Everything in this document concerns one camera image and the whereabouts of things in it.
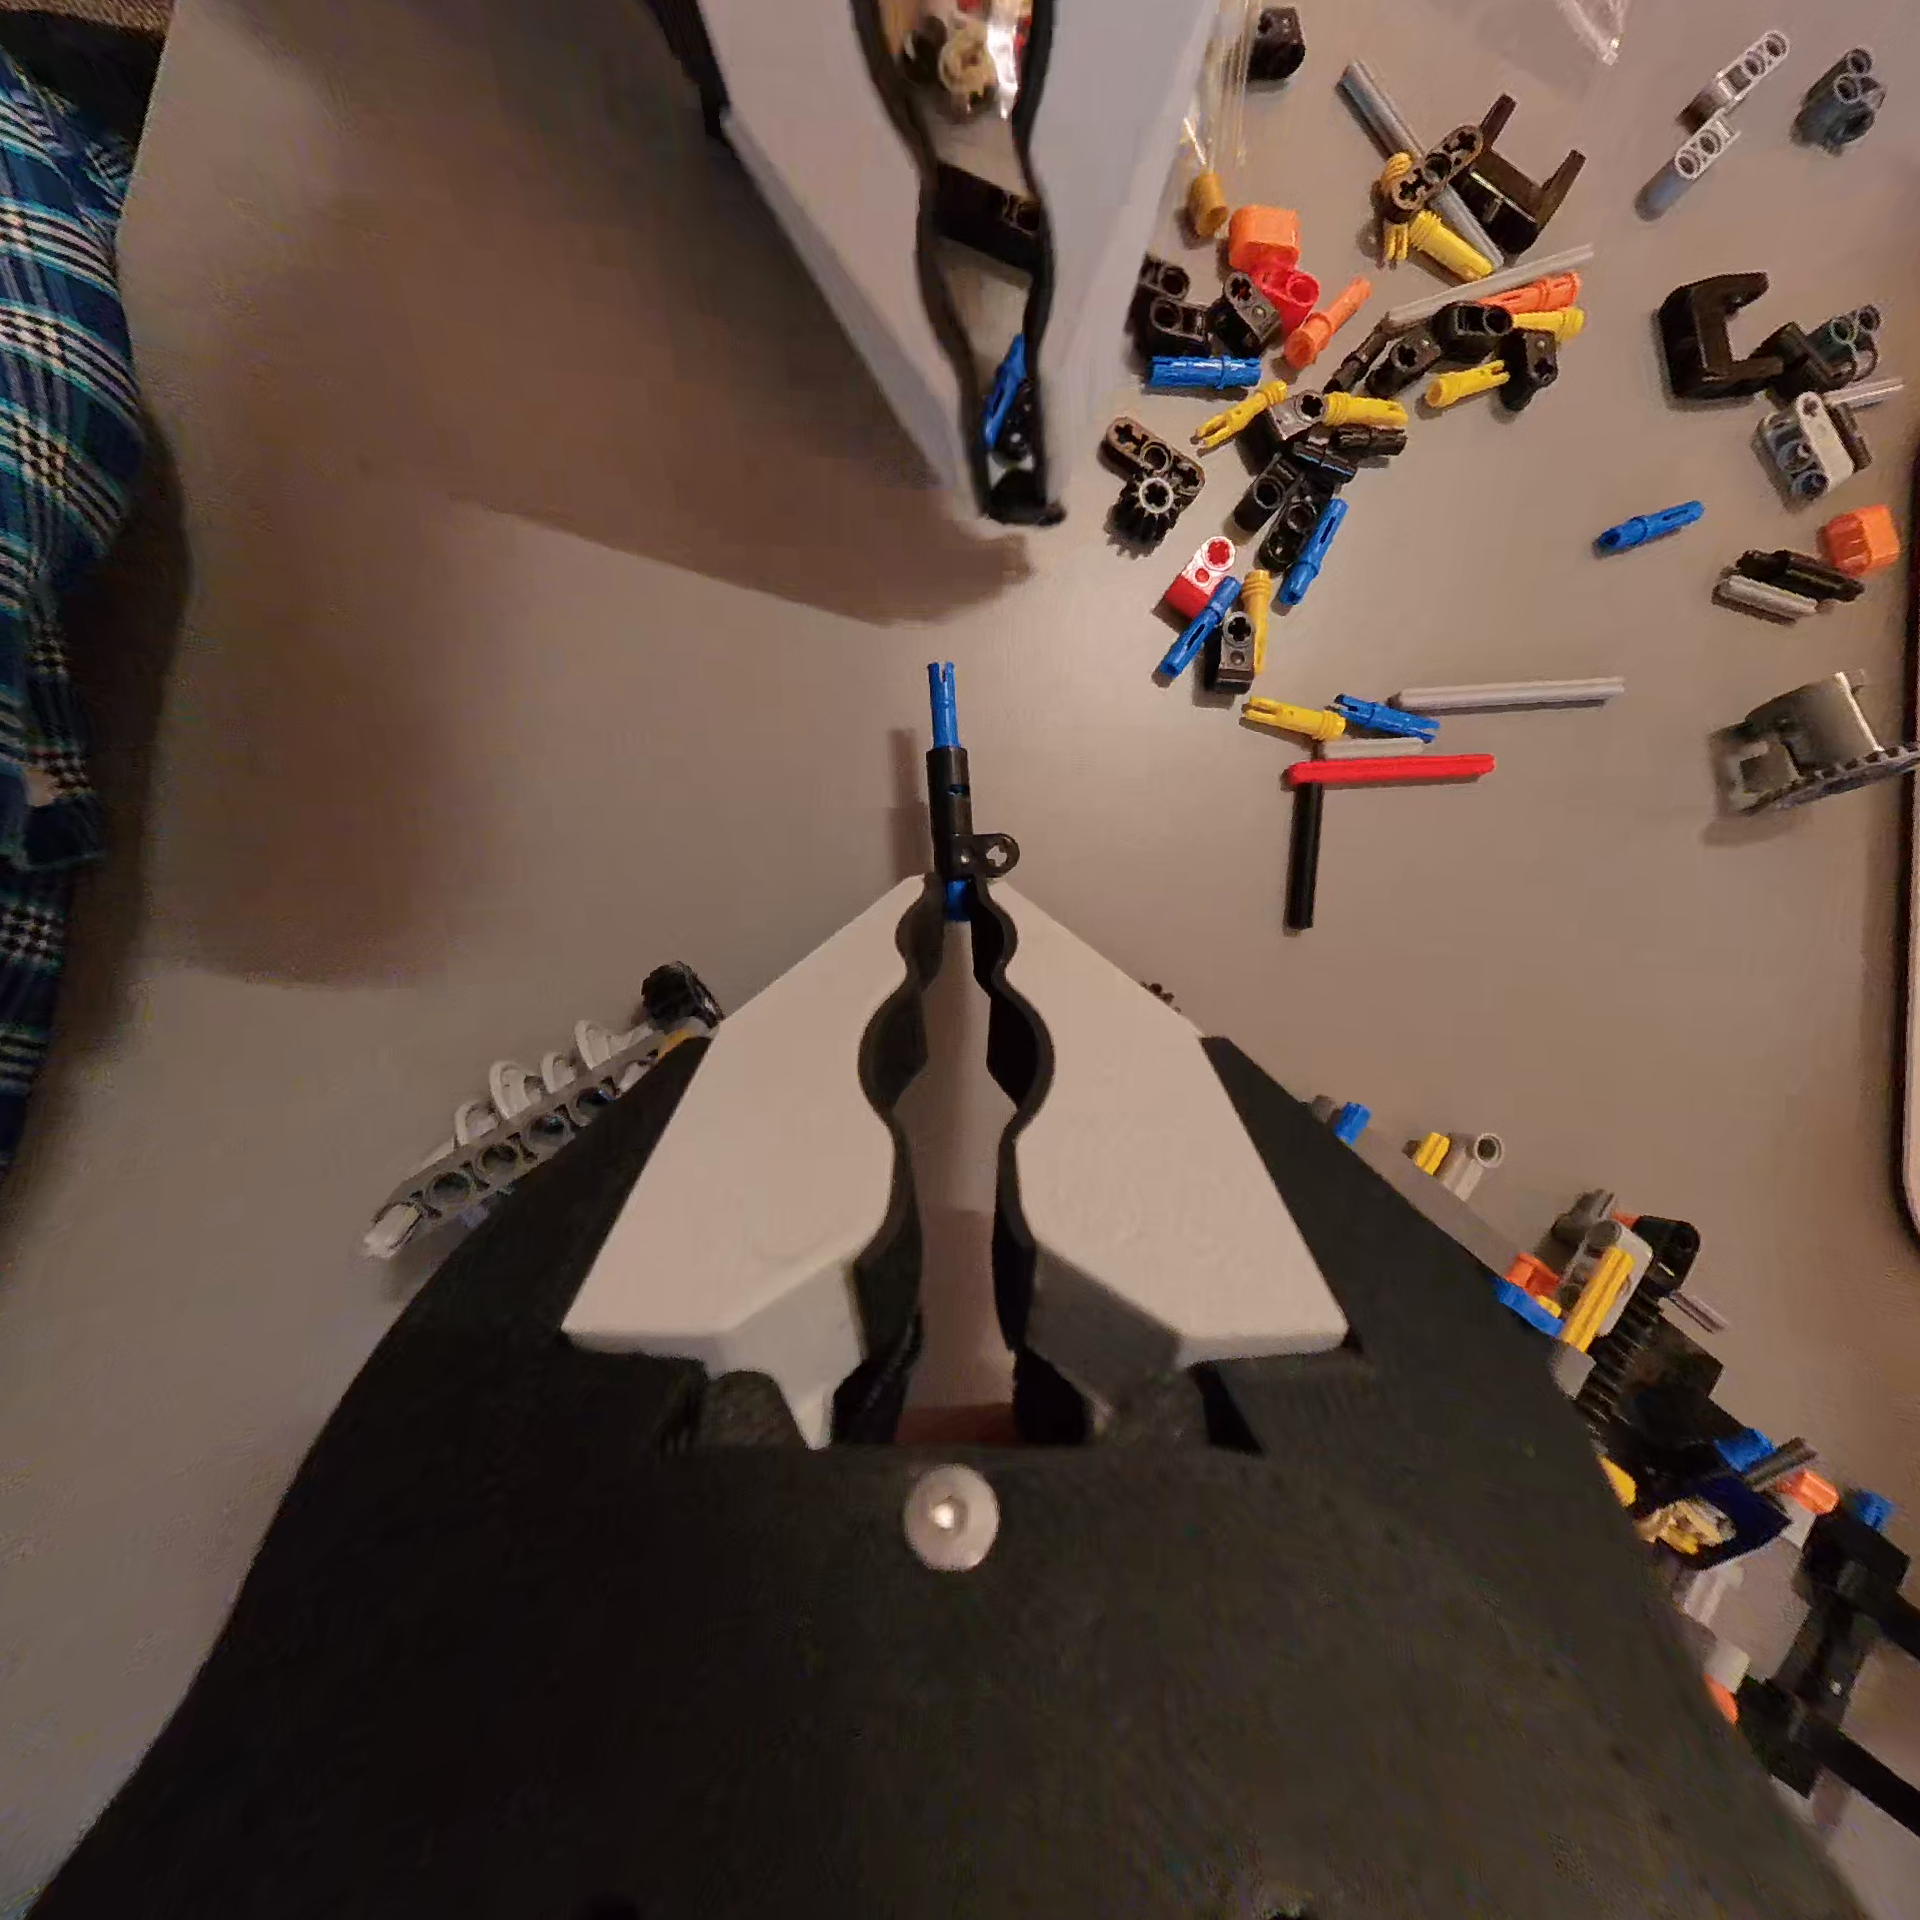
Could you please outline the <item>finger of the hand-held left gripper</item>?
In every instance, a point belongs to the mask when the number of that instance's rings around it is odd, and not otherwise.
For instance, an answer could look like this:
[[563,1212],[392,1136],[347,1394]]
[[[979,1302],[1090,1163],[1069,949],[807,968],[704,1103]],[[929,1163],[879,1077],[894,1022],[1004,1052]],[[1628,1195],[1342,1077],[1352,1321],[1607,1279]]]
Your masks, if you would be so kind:
[[959,516],[995,516],[979,443],[1004,267],[933,234],[947,89],[905,41],[956,0],[704,0],[719,137],[807,260],[888,410]]
[[1069,516],[1069,467],[1082,463],[1118,362],[1138,260],[1162,217],[1162,173],[1210,56],[1210,0],[1043,0],[1020,89],[1020,162],[1043,205],[1043,267],[1024,289],[1036,381],[1036,488],[1020,516]]

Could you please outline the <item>black lego beam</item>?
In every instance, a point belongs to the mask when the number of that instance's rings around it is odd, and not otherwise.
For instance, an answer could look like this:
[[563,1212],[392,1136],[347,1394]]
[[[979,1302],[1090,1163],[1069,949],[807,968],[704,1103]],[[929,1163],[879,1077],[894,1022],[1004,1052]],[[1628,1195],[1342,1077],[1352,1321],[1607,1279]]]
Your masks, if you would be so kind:
[[1051,217],[1036,190],[1010,190],[959,162],[933,162],[933,234],[1010,270],[1043,270]]

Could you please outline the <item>pile of lego pieces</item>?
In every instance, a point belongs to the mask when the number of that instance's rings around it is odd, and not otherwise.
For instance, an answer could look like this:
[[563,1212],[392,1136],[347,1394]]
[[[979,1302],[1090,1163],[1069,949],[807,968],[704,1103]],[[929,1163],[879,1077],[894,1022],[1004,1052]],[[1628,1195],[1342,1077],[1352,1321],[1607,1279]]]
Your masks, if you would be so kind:
[[1378,700],[1333,712],[1261,700],[1270,640],[1274,613],[1297,613],[1311,585],[1320,583],[1333,536],[1345,530],[1345,488],[1368,467],[1402,463],[1415,410],[1452,410],[1471,393],[1502,393],[1510,410],[1525,410],[1532,393],[1561,383],[1561,362],[1591,319],[1582,247],[1549,267],[1510,260],[1543,245],[1549,208],[1582,173],[1582,156],[1564,156],[1549,184],[1525,184],[1490,156],[1510,93],[1485,123],[1463,123],[1422,148],[1402,116],[1378,93],[1378,82],[1345,62],[1342,93],[1378,148],[1378,173],[1360,190],[1368,267],[1445,270],[1439,301],[1352,327],[1352,311],[1368,305],[1368,270],[1320,289],[1311,270],[1297,208],[1231,190],[1240,105],[1247,89],[1282,89],[1297,62],[1311,62],[1297,7],[1261,7],[1240,89],[1210,116],[1210,137],[1187,137],[1182,217],[1218,270],[1192,282],[1192,267],[1142,260],[1132,301],[1138,393],[1210,393],[1218,410],[1182,437],[1118,410],[1106,419],[1094,463],[1112,467],[1112,488],[1132,479],[1182,479],[1192,488],[1187,516],[1200,507],[1210,449],[1240,463],[1240,498],[1218,507],[1200,549],[1162,585],[1173,650],[1155,659],[1155,687],[1200,676],[1200,694],[1231,700],[1240,727],[1289,741],[1342,730],[1429,741],[1439,730],[1429,720],[1395,720]]

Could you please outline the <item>blue pin with black bush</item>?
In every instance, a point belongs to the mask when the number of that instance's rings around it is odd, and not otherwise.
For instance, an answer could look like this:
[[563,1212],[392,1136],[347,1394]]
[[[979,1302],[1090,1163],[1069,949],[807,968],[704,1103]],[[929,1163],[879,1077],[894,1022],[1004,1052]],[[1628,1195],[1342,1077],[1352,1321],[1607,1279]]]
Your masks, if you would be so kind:
[[979,814],[970,814],[970,750],[959,750],[959,676],[956,659],[929,659],[929,861],[947,879],[947,923],[970,923],[970,843],[979,843]]

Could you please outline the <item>clear bag with lego parts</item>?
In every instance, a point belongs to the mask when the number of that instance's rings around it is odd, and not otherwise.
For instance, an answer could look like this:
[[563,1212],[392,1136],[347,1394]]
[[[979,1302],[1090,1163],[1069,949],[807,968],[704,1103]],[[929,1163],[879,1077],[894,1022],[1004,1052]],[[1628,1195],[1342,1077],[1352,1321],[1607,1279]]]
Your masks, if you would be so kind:
[[1162,184],[1247,69],[1261,0],[888,0],[933,162],[1010,190]]

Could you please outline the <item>lego chassis assembly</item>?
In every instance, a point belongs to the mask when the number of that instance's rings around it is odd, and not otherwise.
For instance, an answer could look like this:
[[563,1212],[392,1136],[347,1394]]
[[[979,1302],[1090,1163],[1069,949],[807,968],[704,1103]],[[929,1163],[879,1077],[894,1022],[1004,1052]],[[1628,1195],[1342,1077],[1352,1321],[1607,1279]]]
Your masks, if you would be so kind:
[[1378,1145],[1368,1103],[1314,1097],[1311,1109],[1445,1228],[1532,1328],[1755,1758],[1820,1823],[1864,1795],[1920,1830],[1920,1782],[1847,1735],[1874,1654],[1920,1663],[1899,1511],[1835,1483],[1808,1439],[1770,1439],[1715,1403],[1715,1357],[1697,1337],[1715,1318],[1685,1293],[1703,1236],[1597,1182],[1543,1248],[1519,1248],[1471,1212],[1476,1177],[1502,1169],[1490,1130]]

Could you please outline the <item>red lego axle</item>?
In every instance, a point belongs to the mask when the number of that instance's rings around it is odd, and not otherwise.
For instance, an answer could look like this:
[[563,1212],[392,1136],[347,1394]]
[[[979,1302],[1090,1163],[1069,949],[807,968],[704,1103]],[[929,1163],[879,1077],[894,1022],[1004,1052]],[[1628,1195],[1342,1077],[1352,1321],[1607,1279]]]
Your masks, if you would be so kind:
[[1415,750],[1415,760],[1297,760],[1282,789],[1429,789],[1429,779],[1485,779],[1502,760],[1490,750]]

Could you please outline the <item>long grey lego axle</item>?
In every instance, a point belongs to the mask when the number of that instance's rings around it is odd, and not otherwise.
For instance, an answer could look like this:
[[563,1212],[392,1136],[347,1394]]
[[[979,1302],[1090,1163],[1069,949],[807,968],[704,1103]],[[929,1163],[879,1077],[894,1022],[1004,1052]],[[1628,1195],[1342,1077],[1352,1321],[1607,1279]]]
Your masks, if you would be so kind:
[[1623,676],[1525,676],[1525,687],[1402,687],[1388,694],[1415,720],[1490,720],[1490,712],[1607,712]]

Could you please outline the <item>grey worm gear beam assembly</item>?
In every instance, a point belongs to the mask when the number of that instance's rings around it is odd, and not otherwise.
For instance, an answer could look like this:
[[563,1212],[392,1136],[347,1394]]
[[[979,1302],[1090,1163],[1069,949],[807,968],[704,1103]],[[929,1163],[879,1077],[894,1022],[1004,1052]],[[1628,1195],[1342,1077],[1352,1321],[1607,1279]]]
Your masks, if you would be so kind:
[[361,1254],[405,1254],[444,1228],[480,1228],[509,1199],[540,1163],[556,1163],[608,1103],[621,1103],[680,1044],[719,1029],[708,982],[673,956],[637,982],[633,1022],[582,1012],[552,1055],[501,1055],[481,1097],[453,1103],[453,1136],[392,1177],[392,1195],[361,1228]]

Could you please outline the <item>light grey short beam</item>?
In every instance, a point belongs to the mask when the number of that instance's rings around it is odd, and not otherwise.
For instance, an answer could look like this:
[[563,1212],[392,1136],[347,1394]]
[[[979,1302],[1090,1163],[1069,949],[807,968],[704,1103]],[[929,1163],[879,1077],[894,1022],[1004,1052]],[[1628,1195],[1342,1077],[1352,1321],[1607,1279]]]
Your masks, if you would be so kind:
[[1640,184],[1640,217],[1675,208],[1675,190],[1697,190],[1738,148],[1738,123],[1714,116],[1645,184]]
[[1788,30],[1758,30],[1738,62],[1715,62],[1697,93],[1685,93],[1685,130],[1725,123],[1774,62],[1788,56]]

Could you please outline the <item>dark grey double connector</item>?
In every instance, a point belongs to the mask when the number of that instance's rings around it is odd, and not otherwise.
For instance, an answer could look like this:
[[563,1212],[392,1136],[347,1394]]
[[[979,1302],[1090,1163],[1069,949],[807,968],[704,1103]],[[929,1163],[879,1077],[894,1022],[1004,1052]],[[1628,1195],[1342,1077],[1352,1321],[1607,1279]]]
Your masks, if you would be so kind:
[[1803,148],[1820,148],[1820,156],[1847,156],[1859,137],[1874,137],[1892,89],[1874,69],[1874,47],[1847,47],[1808,93],[1803,93],[1803,123],[1788,137]]

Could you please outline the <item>black double connector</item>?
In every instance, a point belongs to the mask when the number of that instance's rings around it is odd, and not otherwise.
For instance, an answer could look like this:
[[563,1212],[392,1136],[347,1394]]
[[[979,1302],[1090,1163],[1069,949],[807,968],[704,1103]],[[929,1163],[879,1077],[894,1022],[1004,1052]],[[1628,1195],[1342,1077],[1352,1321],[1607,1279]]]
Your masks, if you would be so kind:
[[1814,327],[1780,319],[1758,354],[1774,362],[1770,381],[1774,400],[1839,393],[1878,373],[1878,305],[1847,305]]

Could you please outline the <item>black and grey connector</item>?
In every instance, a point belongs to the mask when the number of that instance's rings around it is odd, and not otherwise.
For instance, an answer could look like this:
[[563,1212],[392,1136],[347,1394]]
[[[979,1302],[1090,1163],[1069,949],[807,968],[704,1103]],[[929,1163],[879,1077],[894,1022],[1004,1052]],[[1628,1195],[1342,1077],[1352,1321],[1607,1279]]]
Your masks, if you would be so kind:
[[1859,570],[1803,557],[1803,549],[1740,549],[1714,585],[1714,607],[1758,613],[1758,617],[1808,617],[1808,613],[1859,607],[1859,594],[1864,594]]

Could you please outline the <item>black lego frame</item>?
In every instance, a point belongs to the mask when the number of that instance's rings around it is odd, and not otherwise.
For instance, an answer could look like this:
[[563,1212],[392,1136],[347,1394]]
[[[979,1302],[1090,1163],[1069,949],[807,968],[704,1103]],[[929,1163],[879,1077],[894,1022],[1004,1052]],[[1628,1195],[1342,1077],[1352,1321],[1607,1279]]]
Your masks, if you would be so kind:
[[1780,354],[1738,354],[1725,319],[1770,301],[1770,270],[1703,270],[1660,301],[1660,362],[1675,400],[1738,400],[1780,381]]

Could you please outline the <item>white rounded base plate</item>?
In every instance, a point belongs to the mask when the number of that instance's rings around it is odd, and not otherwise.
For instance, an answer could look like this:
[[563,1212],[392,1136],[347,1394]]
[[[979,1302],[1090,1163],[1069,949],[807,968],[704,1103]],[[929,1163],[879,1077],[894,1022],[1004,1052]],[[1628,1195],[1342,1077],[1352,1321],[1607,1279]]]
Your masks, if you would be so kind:
[[[1910,467],[1910,557],[1907,557],[1907,730],[1920,741],[1920,467]],[[1899,1199],[1920,1236],[1920,770],[1907,795],[1907,956],[1899,956]]]

